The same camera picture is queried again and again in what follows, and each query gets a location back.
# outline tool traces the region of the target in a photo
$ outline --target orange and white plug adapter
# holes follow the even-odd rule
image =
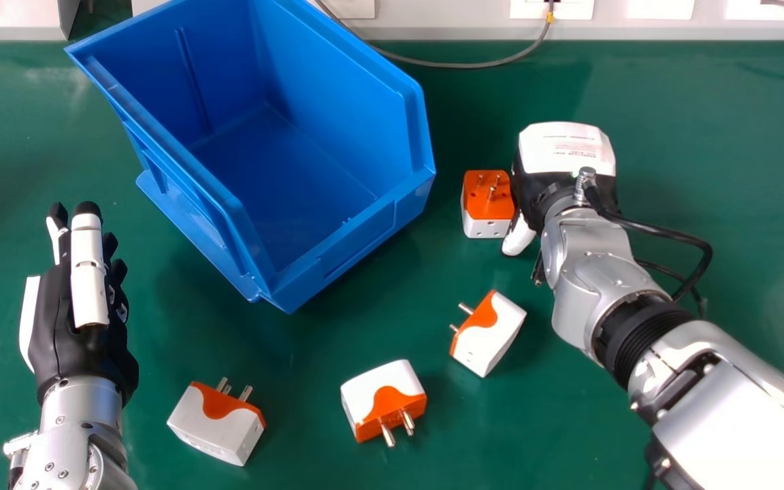
[[[449,354],[485,378],[519,334],[519,327],[525,322],[525,310],[494,289],[475,310],[464,303],[458,307],[468,314],[468,319],[460,327],[449,325],[455,332]]]
[[[504,238],[516,213],[504,170],[469,170],[461,186],[461,226],[468,238]]]
[[[340,385],[340,403],[358,443],[382,434],[395,446],[392,429],[404,425],[413,435],[413,420],[425,412],[425,390],[407,360],[393,361]]]
[[[215,390],[193,381],[174,407],[168,426],[199,451],[243,466],[265,431],[265,419],[258,408],[246,403],[252,387],[245,387],[237,398],[229,396],[230,390],[227,378]]]

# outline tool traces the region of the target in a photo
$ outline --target green table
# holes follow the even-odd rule
[[[390,46],[473,60],[520,44]],[[784,43],[550,43],[500,69],[405,69],[425,89],[438,164],[425,214],[287,316],[246,303],[141,195],[124,131],[62,46],[0,44],[0,487],[1,444],[36,428],[39,412],[16,346],[24,278],[50,263],[50,202],[83,199],[99,202],[130,267],[141,385],[123,428],[143,490],[306,488],[319,485],[314,475],[338,488],[640,486],[647,428],[610,376],[555,337],[551,293],[529,282],[535,248],[504,259],[499,242],[461,234],[464,170],[509,167],[533,121],[603,128],[623,209],[709,239],[708,316],[784,370]],[[678,270],[697,257],[640,236],[634,247]],[[458,301],[491,288],[529,316],[479,379],[449,359],[447,325],[463,319]],[[391,450],[355,443],[340,384],[402,357],[429,395],[416,436],[401,432]],[[190,381],[224,375],[234,391],[255,387],[268,422],[245,468],[165,426]]]

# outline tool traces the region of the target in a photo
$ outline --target white wall socket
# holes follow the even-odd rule
[[[725,19],[728,20],[784,20],[784,7],[762,5],[760,0],[727,0]]]
[[[510,0],[510,18],[545,18],[549,7],[544,0]],[[595,0],[559,0],[553,16],[561,20],[591,20]]]
[[[628,18],[691,20],[694,0],[628,0]]]
[[[316,0],[309,0],[314,6]],[[324,4],[329,7],[331,12],[335,12],[337,18],[376,18],[376,0],[324,0]]]

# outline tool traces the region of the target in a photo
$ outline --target blue plastic bin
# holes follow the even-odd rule
[[[292,313],[423,211],[422,89],[303,0],[175,0],[67,51],[250,301]]]

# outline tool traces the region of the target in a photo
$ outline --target robotic hand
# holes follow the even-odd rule
[[[99,207],[78,204],[67,226],[50,208],[53,266],[26,280],[20,353],[35,374],[41,423],[4,444],[9,490],[134,490],[120,417],[137,389],[127,348],[127,267],[111,262],[117,239],[102,236]]]
[[[784,375],[676,304],[712,249],[685,233],[623,218],[606,134],[530,125],[511,185],[517,215],[502,252],[540,235],[532,278],[553,289],[553,329],[628,392],[651,428],[645,455],[673,490],[784,490]],[[698,246],[703,260],[669,295],[635,260],[625,229]]]

